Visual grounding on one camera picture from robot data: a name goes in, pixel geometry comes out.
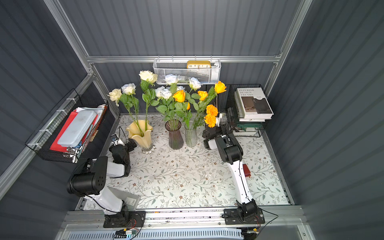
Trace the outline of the cream white rose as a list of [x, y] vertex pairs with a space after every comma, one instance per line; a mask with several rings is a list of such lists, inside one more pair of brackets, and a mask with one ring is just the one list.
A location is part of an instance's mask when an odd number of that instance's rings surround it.
[[108, 94], [108, 97], [110, 98], [110, 100], [112, 102], [115, 102], [115, 104], [117, 105], [117, 107], [119, 106], [119, 103], [120, 102], [120, 97], [122, 95], [122, 90], [121, 88], [120, 89], [114, 89], [112, 90], [111, 92], [109, 92]]

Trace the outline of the large orange marigold stem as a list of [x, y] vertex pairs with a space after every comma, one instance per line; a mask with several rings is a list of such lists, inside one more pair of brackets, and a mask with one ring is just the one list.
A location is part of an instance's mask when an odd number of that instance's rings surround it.
[[198, 115], [195, 118], [194, 127], [197, 128], [197, 127], [201, 127], [201, 126], [204, 126], [204, 125], [208, 125], [209, 128], [213, 128], [213, 127], [215, 127], [216, 122], [217, 122], [216, 116], [213, 116], [213, 115], [210, 115], [210, 114], [208, 114], [208, 115]]

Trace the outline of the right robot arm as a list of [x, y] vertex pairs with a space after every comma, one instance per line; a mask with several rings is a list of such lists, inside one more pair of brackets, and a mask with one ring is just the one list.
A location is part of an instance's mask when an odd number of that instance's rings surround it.
[[222, 161], [228, 166], [232, 174], [236, 190], [237, 212], [230, 213], [225, 210], [224, 218], [226, 223], [228, 225], [237, 223], [264, 224], [263, 210], [257, 206], [247, 184], [243, 164], [244, 151], [231, 131], [231, 127], [229, 125], [215, 126], [213, 128], [206, 126], [202, 137], [206, 149], [217, 149]]

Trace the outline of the orange tulip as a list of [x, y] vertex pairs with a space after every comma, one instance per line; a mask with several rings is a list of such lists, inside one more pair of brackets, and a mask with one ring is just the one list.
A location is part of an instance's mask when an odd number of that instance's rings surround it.
[[190, 127], [190, 120], [192, 117], [191, 105], [189, 102], [185, 102], [185, 103], [183, 103], [183, 105], [184, 105], [183, 109], [184, 109], [184, 113], [185, 113], [184, 122], [185, 122], [186, 128], [188, 129]]

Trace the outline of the yellow orange rose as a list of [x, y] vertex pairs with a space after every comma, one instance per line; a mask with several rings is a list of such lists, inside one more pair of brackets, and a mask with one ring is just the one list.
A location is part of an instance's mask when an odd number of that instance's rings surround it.
[[218, 81], [214, 87], [211, 87], [209, 92], [208, 92], [208, 103], [213, 101], [218, 94], [224, 93], [227, 91], [227, 87], [224, 83], [221, 81]]

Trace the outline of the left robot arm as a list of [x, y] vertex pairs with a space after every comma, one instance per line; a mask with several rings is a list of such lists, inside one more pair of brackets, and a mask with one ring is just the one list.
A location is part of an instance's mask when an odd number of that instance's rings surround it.
[[67, 183], [68, 193], [92, 200], [104, 210], [106, 215], [120, 213], [124, 200], [119, 199], [106, 187], [106, 179], [129, 176], [131, 171], [130, 152], [136, 147], [136, 142], [131, 139], [125, 145], [114, 141], [109, 147], [113, 157], [111, 162], [108, 161], [107, 156], [78, 162], [78, 166]]

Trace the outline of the small white rose stem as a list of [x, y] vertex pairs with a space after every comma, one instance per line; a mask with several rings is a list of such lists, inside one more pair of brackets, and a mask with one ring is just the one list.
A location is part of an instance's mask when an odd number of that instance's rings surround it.
[[143, 137], [144, 132], [139, 124], [139, 99], [135, 97], [136, 85], [133, 83], [125, 84], [121, 87], [121, 90], [122, 95], [120, 97], [120, 102], [125, 106], [130, 117], [138, 127], [139, 135]]

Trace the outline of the leafy green stem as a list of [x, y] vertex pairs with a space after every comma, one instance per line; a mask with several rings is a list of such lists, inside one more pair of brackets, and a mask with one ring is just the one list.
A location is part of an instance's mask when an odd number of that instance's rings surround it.
[[156, 98], [156, 92], [155, 92], [155, 89], [154, 89], [154, 84], [153, 83], [150, 83], [148, 81], [145, 81], [145, 80], [141, 80], [141, 83], [140, 83], [140, 87], [143, 91], [143, 94], [142, 94], [142, 99], [143, 101], [146, 103], [146, 115], [145, 115], [145, 131], [148, 129], [147, 127], [147, 124], [149, 123], [148, 122], [148, 108], [149, 106], [152, 106], [152, 102], [155, 100]]

